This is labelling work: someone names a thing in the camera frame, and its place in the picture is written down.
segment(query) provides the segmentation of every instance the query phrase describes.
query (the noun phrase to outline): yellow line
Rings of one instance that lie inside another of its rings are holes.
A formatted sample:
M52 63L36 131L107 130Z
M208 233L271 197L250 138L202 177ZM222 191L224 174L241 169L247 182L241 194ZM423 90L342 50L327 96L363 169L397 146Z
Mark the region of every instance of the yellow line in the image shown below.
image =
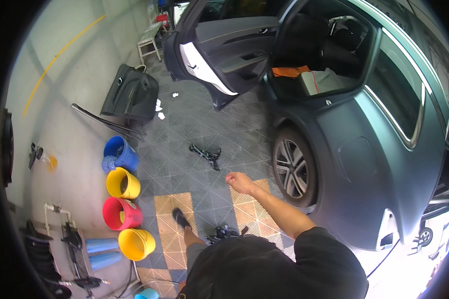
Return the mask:
M40 79L38 79L37 84L35 85L35 88L33 89L33 91L30 94L30 98L28 98L28 102L27 105L25 106L25 109L23 111L23 116L25 116L25 113L27 113L27 109L28 106L30 105L31 99L33 98L33 95L35 94L38 86L40 85L40 83L42 82L43 77L45 76L45 74L48 72L48 69L52 66L52 64L55 62L55 60L61 55L61 53L63 53L63 51L65 51L66 48L68 48L69 45L71 45L77 38L79 38L83 33L85 33L88 29L90 29L93 25L95 25L96 23L98 23L98 21L100 21L101 19L103 19L104 17L106 17L106 15L102 16L101 18L99 18L98 20L94 21L93 23L90 24L90 26L86 27L82 32L80 32L77 36L75 36L71 41L68 42L68 44L66 44L63 49L60 50L60 52L58 52L57 55L55 55L55 57L53 58L52 62L50 62L50 64L46 67L45 71L43 72L42 76L40 77Z

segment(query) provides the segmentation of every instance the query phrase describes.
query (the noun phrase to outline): rear seat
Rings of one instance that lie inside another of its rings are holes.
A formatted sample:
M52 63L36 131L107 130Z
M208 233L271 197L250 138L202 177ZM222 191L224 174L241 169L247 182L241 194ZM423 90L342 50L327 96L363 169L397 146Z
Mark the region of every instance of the rear seat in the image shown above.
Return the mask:
M336 75L330 68L304 72L298 78L307 96L351 87L357 82L357 79Z

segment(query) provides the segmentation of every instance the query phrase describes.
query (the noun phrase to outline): red bucket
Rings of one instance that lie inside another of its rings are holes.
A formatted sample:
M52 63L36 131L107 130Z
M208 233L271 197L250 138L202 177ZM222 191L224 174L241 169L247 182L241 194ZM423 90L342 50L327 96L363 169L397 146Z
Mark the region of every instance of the red bucket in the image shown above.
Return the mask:
M124 212L124 220L121 223L120 212ZM137 227L143 221L143 213L138 205L130 200L109 197L103 204L103 219L112 230L124 230Z

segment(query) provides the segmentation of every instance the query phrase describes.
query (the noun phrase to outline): man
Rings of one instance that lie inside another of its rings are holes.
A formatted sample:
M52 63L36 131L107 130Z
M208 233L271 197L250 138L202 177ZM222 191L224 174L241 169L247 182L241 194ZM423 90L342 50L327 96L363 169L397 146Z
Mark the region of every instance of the man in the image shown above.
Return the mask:
M207 246L192 231L180 209L173 217L184 229L188 278L180 299L357 298L368 281L358 259L327 230L295 207L265 192L240 172L226 182L254 197L276 224L295 240L296 263L267 239L243 235Z

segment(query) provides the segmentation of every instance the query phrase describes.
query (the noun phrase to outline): bucket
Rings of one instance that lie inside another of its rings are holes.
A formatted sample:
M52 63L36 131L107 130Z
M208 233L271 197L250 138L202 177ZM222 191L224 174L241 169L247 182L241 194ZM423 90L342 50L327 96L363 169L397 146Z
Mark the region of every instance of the bucket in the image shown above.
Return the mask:
M118 240L116 238L86 239L85 244L88 254L118 248Z
M126 169L117 167L108 172L106 178L108 193L114 197L134 200L140 194L140 181Z
M123 222L120 219L120 212L123 211ZM137 227L143 221L143 213L138 205L130 200L109 197L103 204L103 220L112 230L124 230L126 228Z
M120 147L123 147L123 151L118 156L118 149ZM136 152L121 136L114 136L108 140L103 150L103 156L106 157L108 155L118 157L115 161L116 167L123 167L131 172L135 171L138 168L138 163L140 163Z
M146 230L128 228L118 236L121 252L132 261L140 261L155 250L153 236Z
M121 261L121 254L118 251L113 251L106 254L97 254L90 256L89 260L91 269L95 271Z
M152 288L144 289L143 291L135 295L135 299L158 299L158 297L160 296Z

